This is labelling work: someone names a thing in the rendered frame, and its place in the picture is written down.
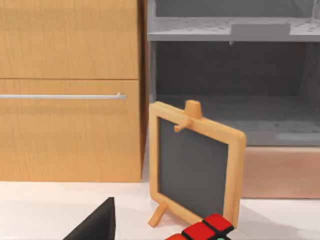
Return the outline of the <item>wooden cupboard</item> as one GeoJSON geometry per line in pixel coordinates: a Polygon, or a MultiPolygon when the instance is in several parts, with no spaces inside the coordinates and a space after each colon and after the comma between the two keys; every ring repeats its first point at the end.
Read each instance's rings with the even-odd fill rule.
{"type": "Polygon", "coordinates": [[[0,181],[141,181],[145,10],[0,0],[0,181]]]}

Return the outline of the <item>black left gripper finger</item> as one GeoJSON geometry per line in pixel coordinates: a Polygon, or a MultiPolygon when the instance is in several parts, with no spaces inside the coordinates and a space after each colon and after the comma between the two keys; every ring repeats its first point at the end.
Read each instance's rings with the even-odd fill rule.
{"type": "Polygon", "coordinates": [[[108,197],[62,240],[115,240],[115,198],[108,197]]]}

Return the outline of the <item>pale wooden drawer front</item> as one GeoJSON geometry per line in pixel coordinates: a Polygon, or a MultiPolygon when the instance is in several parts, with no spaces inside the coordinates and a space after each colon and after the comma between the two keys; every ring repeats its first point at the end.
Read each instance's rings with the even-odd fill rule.
{"type": "Polygon", "coordinates": [[[241,196],[320,199],[320,147],[247,147],[241,196]]]}

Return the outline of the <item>wooden framed blackboard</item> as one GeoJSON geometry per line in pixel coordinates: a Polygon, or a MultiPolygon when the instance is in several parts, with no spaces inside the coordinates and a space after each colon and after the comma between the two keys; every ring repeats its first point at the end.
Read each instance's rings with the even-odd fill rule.
{"type": "Polygon", "coordinates": [[[158,207],[149,225],[170,211],[189,224],[218,213],[237,226],[245,152],[245,133],[205,118],[198,101],[151,103],[149,192],[158,207]]]}

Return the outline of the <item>grey cabinet with dark inside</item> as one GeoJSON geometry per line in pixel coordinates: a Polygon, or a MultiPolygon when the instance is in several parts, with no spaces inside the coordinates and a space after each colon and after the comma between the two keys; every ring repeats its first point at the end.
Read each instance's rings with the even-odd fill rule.
{"type": "Polygon", "coordinates": [[[243,131],[249,146],[320,147],[320,0],[147,0],[149,100],[243,131]]]}

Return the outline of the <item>plain wooden drawer front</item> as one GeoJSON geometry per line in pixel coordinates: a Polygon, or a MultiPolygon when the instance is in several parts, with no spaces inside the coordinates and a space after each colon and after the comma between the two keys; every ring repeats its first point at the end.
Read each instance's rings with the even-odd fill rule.
{"type": "Polygon", "coordinates": [[[138,76],[137,0],[0,0],[0,78],[138,76]]]}

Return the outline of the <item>red puzzle cube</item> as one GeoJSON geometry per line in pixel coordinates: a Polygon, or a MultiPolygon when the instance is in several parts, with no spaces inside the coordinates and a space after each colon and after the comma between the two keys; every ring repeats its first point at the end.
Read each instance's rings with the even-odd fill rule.
{"type": "Polygon", "coordinates": [[[214,213],[165,240],[231,240],[228,234],[234,229],[230,221],[219,213],[214,213]]]}

